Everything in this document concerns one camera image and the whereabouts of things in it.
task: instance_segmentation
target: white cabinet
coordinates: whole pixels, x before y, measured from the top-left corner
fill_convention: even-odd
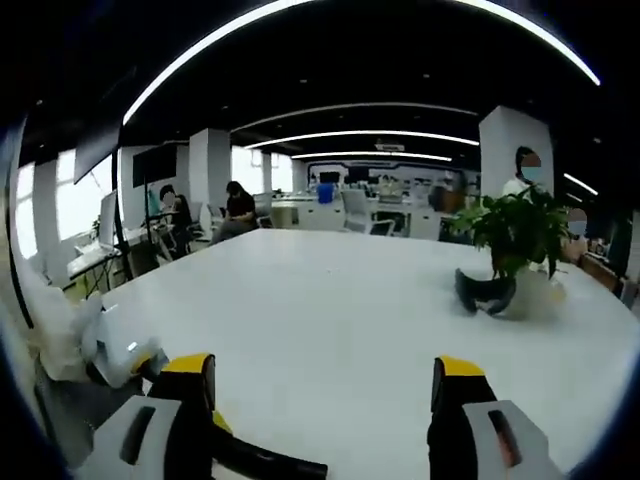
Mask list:
[[[313,203],[298,206],[300,230],[322,230],[337,232],[344,226],[342,205],[320,205]]]
[[[438,240],[440,236],[440,215],[433,211],[411,213],[409,237],[423,240]]]

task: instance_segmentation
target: green leaves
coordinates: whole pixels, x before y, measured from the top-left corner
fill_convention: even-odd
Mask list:
[[[567,212],[549,193],[529,187],[517,195],[483,197],[460,212],[453,223],[470,231],[473,244],[491,249],[494,275],[514,277],[530,262],[549,259],[549,278],[568,236]]]

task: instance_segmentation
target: bright window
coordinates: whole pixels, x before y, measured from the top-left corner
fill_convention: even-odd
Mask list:
[[[111,192],[111,157],[96,165],[73,184],[75,150],[58,157],[56,170],[56,212],[60,241],[91,230],[100,215],[100,202]]]
[[[264,174],[262,172],[262,152],[242,147],[231,148],[231,179],[251,195],[264,193]]]
[[[33,222],[33,178],[35,164],[25,165],[18,170],[16,193],[16,235],[18,247],[24,258],[38,253],[36,230]]]
[[[280,189],[283,192],[293,191],[293,167],[291,157],[271,154],[271,190]]]

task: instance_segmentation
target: blue bin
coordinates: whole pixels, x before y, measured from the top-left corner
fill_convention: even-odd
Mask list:
[[[318,185],[318,203],[326,204],[333,202],[333,183],[321,183]]]

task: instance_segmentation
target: white table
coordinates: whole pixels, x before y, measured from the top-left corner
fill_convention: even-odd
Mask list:
[[[569,265],[558,274],[562,318],[469,316],[454,269],[488,266],[485,253],[461,245],[257,230],[137,278],[105,302],[132,321],[155,322],[169,356],[214,353],[219,407],[234,432],[326,462],[333,480],[429,477],[432,368],[441,354],[483,368],[568,471],[614,413],[640,326]]]

